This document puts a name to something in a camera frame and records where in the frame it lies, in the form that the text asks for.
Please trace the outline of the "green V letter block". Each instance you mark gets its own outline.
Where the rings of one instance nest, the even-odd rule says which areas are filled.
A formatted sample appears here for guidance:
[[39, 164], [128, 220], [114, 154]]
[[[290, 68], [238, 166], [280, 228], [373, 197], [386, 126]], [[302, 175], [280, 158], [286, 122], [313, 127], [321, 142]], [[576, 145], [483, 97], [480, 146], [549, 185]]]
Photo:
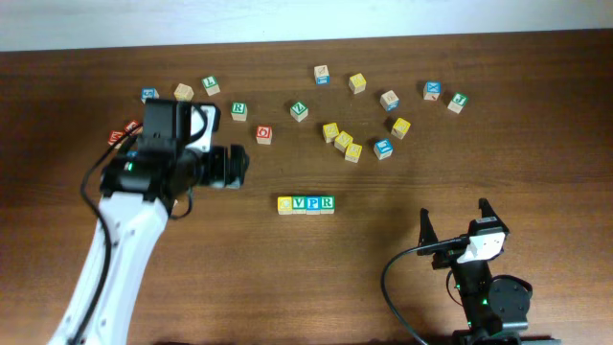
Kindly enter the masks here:
[[292, 213], [294, 215], [304, 214], [307, 211], [306, 198], [303, 195], [292, 197]]

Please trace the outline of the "yellow C letter block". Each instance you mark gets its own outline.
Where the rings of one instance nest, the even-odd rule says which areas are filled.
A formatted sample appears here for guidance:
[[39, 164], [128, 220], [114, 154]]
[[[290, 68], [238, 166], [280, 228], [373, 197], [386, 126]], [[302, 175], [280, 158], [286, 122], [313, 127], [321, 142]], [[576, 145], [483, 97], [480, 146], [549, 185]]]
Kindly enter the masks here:
[[279, 215], [292, 215], [293, 214], [293, 197], [292, 196], [279, 196], [277, 199], [277, 209]]

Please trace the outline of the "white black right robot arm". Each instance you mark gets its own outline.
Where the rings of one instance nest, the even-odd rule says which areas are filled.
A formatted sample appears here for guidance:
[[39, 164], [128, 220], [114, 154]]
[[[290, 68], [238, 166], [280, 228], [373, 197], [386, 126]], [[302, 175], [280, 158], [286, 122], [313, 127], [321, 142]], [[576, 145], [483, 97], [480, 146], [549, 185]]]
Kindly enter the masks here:
[[488, 263], [504, 252], [510, 233], [488, 200], [478, 201], [481, 216], [467, 232], [441, 241], [429, 212], [420, 210], [420, 256], [430, 256], [434, 269], [449, 269], [464, 310], [467, 329], [452, 334], [454, 344], [559, 344], [550, 336], [523, 337], [529, 328], [533, 287], [511, 275], [491, 274]]

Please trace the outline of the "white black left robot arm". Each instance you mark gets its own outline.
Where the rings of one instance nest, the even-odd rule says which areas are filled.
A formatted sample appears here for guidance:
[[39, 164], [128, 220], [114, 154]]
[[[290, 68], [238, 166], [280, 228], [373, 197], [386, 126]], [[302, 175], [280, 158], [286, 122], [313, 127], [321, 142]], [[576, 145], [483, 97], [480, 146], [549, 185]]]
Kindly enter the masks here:
[[220, 109], [213, 103], [145, 102], [144, 121], [122, 134], [92, 166], [101, 171], [99, 201], [79, 193], [97, 224], [53, 344], [124, 344], [148, 260], [176, 201], [193, 207], [196, 187], [238, 189], [249, 157], [241, 145], [212, 143]]

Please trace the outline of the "blue P letter block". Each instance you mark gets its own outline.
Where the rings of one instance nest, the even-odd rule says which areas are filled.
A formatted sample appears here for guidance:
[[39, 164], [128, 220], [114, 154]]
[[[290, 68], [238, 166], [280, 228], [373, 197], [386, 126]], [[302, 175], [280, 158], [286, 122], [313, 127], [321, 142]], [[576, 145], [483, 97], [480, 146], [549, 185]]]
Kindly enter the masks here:
[[321, 197], [307, 196], [306, 197], [306, 214], [320, 215], [321, 214]]

